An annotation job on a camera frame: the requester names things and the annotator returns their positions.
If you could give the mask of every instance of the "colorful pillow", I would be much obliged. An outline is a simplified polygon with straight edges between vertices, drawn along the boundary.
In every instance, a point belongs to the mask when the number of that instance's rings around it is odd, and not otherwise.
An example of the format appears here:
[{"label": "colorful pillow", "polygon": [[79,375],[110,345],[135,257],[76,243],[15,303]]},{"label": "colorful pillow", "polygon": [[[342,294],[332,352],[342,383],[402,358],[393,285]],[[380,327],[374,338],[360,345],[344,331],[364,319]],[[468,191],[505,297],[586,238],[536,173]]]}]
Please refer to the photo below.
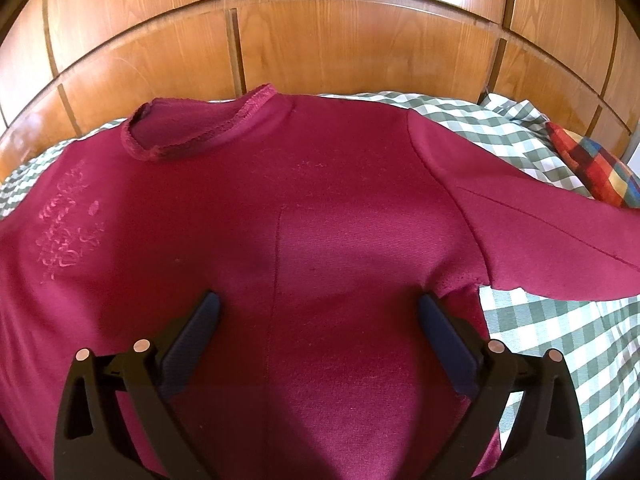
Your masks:
[{"label": "colorful pillow", "polygon": [[640,208],[640,178],[601,145],[557,124],[547,123],[549,137],[564,163],[596,200]]}]

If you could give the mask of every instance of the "sweater sleeve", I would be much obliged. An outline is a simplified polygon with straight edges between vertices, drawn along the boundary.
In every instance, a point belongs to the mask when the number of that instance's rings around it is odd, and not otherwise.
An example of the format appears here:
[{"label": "sweater sleeve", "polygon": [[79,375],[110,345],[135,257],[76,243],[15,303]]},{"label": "sweater sleeve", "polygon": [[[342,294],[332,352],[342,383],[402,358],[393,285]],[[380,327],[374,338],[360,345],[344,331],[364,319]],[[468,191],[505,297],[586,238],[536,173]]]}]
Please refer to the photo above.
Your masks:
[{"label": "sweater sleeve", "polygon": [[408,129],[484,256],[491,285],[555,300],[640,294],[640,210],[539,182],[414,111]]}]

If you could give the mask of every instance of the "checkered fabric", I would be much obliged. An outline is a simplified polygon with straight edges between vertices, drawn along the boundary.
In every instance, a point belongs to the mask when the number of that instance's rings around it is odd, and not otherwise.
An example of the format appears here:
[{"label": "checkered fabric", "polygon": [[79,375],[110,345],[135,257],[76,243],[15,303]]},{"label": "checkered fabric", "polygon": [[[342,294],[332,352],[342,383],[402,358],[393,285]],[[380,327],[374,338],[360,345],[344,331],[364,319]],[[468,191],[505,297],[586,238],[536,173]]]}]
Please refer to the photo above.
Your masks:
[{"label": "checkered fabric", "polygon": [[[516,103],[489,94],[476,105],[398,92],[325,97],[412,108],[524,173],[591,198],[553,151],[545,129],[548,119],[528,101]],[[122,121],[112,121],[87,136]],[[49,148],[7,178],[0,186],[0,217],[15,209],[37,177],[70,142],[74,140]],[[500,291],[483,287],[480,299],[491,337],[504,341],[511,351],[541,356],[547,349],[557,348],[566,356],[582,413],[588,479],[596,478],[640,418],[640,296],[619,301],[556,301],[520,288]],[[500,422],[503,444],[513,427],[520,399],[518,394],[511,396]]]},{"label": "checkered fabric", "polygon": [[547,123],[556,151],[596,200],[640,208],[640,178],[595,140]]}]

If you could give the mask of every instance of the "green checkered bedsheet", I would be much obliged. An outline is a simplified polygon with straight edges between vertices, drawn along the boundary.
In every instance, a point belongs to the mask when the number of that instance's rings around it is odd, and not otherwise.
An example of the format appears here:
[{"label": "green checkered bedsheet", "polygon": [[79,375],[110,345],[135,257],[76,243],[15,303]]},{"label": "green checkered bedsheet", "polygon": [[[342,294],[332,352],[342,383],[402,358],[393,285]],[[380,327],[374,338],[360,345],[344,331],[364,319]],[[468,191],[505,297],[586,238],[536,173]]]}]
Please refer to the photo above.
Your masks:
[{"label": "green checkered bedsheet", "polygon": [[[446,126],[537,180],[591,198],[555,154],[546,136],[546,117],[531,103],[489,94],[481,105],[419,94],[380,92],[330,98],[377,101],[418,113]],[[123,120],[90,132],[113,128]],[[0,218],[8,215],[51,165],[65,140],[15,170],[0,186]],[[558,348],[577,390],[587,446],[588,479],[608,465],[640,418],[640,296],[619,301],[556,301],[522,289],[483,287],[480,299],[491,337],[513,352],[542,355]],[[511,396],[500,422],[502,444],[513,426],[521,395]]]}]

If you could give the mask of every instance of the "sweater seam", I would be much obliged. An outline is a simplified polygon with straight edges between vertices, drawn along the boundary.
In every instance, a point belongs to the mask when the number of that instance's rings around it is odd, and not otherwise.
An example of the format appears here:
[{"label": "sweater seam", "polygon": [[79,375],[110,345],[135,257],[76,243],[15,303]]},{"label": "sweater seam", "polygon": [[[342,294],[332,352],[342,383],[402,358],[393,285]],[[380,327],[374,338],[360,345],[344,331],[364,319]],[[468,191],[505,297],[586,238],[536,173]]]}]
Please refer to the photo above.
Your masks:
[{"label": "sweater seam", "polygon": [[504,203],[504,202],[501,202],[500,200],[496,200],[495,198],[491,198],[491,197],[485,196],[484,194],[478,193],[477,191],[471,191],[470,189],[467,189],[466,187],[463,187],[463,186],[456,186],[456,187],[457,187],[458,189],[461,189],[461,190],[464,190],[464,191],[466,191],[466,192],[468,192],[468,193],[471,193],[472,195],[479,196],[480,198],[484,198],[485,200],[489,200],[489,201],[491,201],[491,202],[494,202],[494,203],[500,204],[501,206],[504,206],[504,207],[506,207],[506,208],[508,208],[508,209],[511,209],[511,210],[517,211],[518,213],[521,213],[521,214],[523,214],[523,215],[525,215],[525,216],[528,216],[528,217],[530,217],[530,218],[533,218],[533,219],[535,219],[535,220],[538,220],[539,222],[542,222],[543,224],[545,224],[545,225],[547,225],[547,226],[549,226],[549,227],[552,227],[553,229],[555,229],[555,230],[557,230],[557,231],[560,231],[562,234],[564,234],[564,235],[568,236],[569,238],[571,238],[571,239],[573,239],[573,240],[576,240],[577,242],[579,242],[579,243],[581,243],[581,244],[583,244],[583,245],[587,246],[588,248],[593,249],[594,251],[597,251],[597,252],[599,252],[600,254],[604,254],[605,256],[608,256],[609,258],[613,258],[613,259],[614,259],[614,260],[616,260],[617,262],[619,262],[619,263],[621,263],[621,264],[625,264],[626,266],[628,266],[629,268],[631,268],[631,269],[635,270],[636,272],[640,272],[640,267],[639,267],[639,266],[636,266],[635,264],[633,264],[633,263],[631,263],[631,262],[628,262],[627,260],[625,260],[624,258],[621,258],[620,256],[616,256],[615,254],[611,254],[611,253],[609,253],[609,252],[607,252],[607,251],[605,251],[605,250],[601,249],[600,247],[596,247],[596,246],[594,246],[594,245],[592,245],[592,244],[590,244],[590,243],[588,243],[588,242],[586,242],[586,241],[584,241],[584,240],[581,240],[581,239],[580,239],[580,238],[578,238],[577,236],[575,236],[575,235],[571,234],[571,233],[570,233],[570,232],[568,232],[568,231],[565,231],[565,230],[564,230],[564,229],[562,229],[561,227],[558,227],[557,225],[552,224],[551,222],[546,221],[546,220],[545,220],[545,219],[543,219],[543,218],[540,218],[539,216],[533,215],[532,213],[527,212],[527,211],[523,211],[522,209],[517,208],[516,206],[513,206],[513,205],[510,205],[510,204],[506,204],[506,203]]},{"label": "sweater seam", "polygon": [[409,137],[409,143],[411,144],[412,150],[414,150],[415,156],[418,157],[418,160],[420,160],[420,163],[422,164],[424,169],[427,170],[427,172],[431,175],[431,177],[440,185],[440,187],[442,189],[444,189],[444,191],[450,197],[451,201],[456,206],[457,210],[460,213],[460,216],[462,216],[463,220],[465,221],[466,228],[469,229],[469,232],[471,233],[471,236],[473,237],[473,240],[474,240],[474,242],[476,244],[476,247],[478,248],[478,251],[480,252],[480,254],[482,256],[482,264],[484,265],[484,272],[485,272],[485,274],[486,274],[486,276],[487,276],[487,278],[489,280],[489,283],[475,283],[475,285],[477,285],[477,286],[479,286],[479,285],[491,285],[494,282],[494,280],[492,279],[492,275],[491,275],[491,272],[489,270],[489,265],[487,263],[488,260],[487,260],[486,254],[484,254],[484,250],[482,250],[482,246],[480,245],[480,243],[478,241],[478,237],[476,236],[476,232],[474,231],[474,229],[471,226],[471,222],[466,217],[466,214],[465,214],[464,210],[460,207],[460,204],[458,203],[458,201],[455,199],[455,197],[449,191],[449,188],[447,188],[447,186],[444,185],[444,183],[436,176],[436,174],[434,174],[433,171],[431,171],[431,168],[429,168],[427,166],[427,164],[425,163],[424,159],[420,156],[420,153],[418,152],[418,149],[415,147],[414,138],[411,135],[411,127],[409,126],[410,112],[411,112],[411,110],[407,110],[407,113],[404,115],[404,117],[405,117],[405,120],[406,120],[406,132],[407,132],[407,135]]}]

